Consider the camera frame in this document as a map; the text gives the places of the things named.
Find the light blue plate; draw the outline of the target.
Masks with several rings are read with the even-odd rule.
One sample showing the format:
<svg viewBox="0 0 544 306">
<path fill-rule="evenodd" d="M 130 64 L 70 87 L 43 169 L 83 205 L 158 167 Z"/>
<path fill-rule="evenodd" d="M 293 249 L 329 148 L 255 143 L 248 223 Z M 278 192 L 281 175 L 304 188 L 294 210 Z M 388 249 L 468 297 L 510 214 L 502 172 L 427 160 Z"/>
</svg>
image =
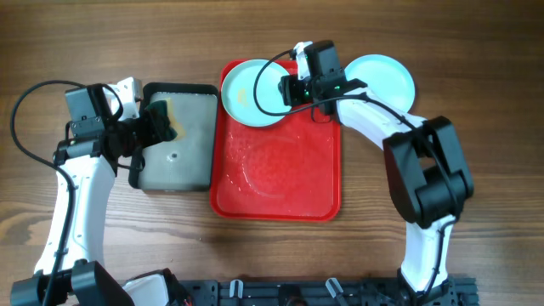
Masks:
<svg viewBox="0 0 544 306">
<path fill-rule="evenodd" d="M 385 102 L 408 112 L 416 99 L 416 85 L 410 72 L 396 59 L 382 54 L 368 54 L 353 60 L 345 68 L 346 77 L 360 79 Z"/>
</svg>

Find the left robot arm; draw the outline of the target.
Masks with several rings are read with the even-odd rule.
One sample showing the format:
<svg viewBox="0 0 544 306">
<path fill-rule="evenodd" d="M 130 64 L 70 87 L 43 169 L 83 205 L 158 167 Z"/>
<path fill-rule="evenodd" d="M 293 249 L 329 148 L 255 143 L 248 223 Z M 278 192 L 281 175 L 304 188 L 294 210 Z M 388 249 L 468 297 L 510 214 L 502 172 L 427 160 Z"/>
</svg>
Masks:
<svg viewBox="0 0 544 306">
<path fill-rule="evenodd" d="M 59 143 L 51 166 L 58 176 L 54 218 L 34 275 L 13 284 L 13 305 L 60 305 L 76 296 L 81 305 L 170 305 L 185 296 L 169 269 L 120 285 L 103 267 L 105 209 L 116 179 L 117 159 L 171 141 L 170 118 L 154 111 L 120 121 L 84 116 L 97 128 Z"/>
</svg>

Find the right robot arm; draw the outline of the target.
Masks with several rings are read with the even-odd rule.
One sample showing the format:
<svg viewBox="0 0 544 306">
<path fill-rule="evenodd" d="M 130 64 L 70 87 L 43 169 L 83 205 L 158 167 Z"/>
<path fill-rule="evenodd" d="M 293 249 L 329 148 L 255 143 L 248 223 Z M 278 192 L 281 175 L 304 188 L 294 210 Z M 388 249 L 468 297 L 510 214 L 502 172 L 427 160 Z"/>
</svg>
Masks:
<svg viewBox="0 0 544 306">
<path fill-rule="evenodd" d="M 345 76 L 284 76 L 283 102 L 297 110 L 317 108 L 382 149 L 388 189 L 406 222 L 405 256 L 399 279 L 411 303 L 445 294 L 450 235 L 474 183 L 452 122 L 403 112 L 359 79 Z"/>
</svg>

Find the green yellow sponge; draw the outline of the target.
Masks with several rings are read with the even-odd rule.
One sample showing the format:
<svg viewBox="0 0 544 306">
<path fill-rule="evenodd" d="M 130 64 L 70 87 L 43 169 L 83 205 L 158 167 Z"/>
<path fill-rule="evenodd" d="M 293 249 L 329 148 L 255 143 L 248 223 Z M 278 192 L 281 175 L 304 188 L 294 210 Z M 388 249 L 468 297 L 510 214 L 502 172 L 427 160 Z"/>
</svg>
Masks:
<svg viewBox="0 0 544 306">
<path fill-rule="evenodd" d="M 171 98 L 150 103 L 145 110 L 149 113 L 156 135 L 161 142 L 181 140 L 186 132 L 174 114 L 174 103 Z"/>
</svg>

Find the mint plate back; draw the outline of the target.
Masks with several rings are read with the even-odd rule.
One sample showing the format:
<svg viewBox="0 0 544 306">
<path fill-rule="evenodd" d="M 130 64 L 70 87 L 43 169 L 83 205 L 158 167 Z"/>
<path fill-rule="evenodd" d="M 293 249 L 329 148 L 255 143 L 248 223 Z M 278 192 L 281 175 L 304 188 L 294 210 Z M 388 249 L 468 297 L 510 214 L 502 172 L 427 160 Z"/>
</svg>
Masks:
<svg viewBox="0 0 544 306">
<path fill-rule="evenodd" d="M 221 87 L 222 103 L 227 113 L 237 122 L 254 128 L 267 127 L 279 122 L 283 116 L 269 116 L 256 106 L 253 88 L 256 76 L 267 63 L 265 59 L 250 59 L 235 65 L 227 73 Z M 278 83 L 288 71 L 279 64 L 270 64 L 258 80 L 258 103 L 268 112 L 281 113 L 291 110 L 285 106 Z"/>
</svg>

